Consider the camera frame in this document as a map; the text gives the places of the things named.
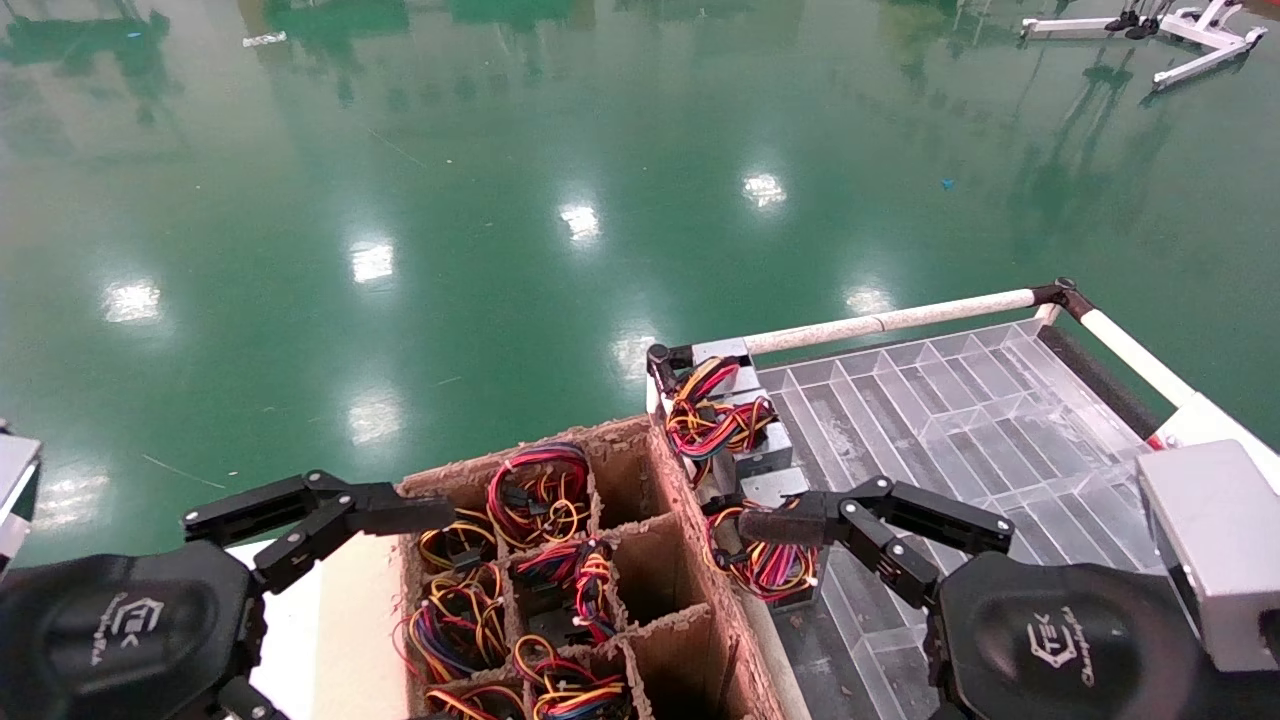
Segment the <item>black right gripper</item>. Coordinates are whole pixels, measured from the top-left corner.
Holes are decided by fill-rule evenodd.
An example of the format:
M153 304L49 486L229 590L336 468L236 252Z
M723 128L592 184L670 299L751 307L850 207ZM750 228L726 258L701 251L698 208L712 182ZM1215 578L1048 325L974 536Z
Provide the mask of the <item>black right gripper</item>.
M972 557L947 575L899 533ZM841 544L913 609L938 719L1275 719L1275 671L1224 673L1162 577L1004 556L1015 524L888 477L746 509L748 542Z

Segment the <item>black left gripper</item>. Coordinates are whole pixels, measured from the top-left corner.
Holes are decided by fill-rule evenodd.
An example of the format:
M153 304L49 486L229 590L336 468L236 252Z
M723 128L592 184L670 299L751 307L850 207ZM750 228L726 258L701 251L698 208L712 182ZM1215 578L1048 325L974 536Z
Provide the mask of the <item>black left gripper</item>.
M197 543L9 571L3 716L287 720L247 679L266 626L262 592L282 593L356 536L421 534L456 519L448 498L311 470L188 511L184 538ZM253 574L219 548L275 530Z

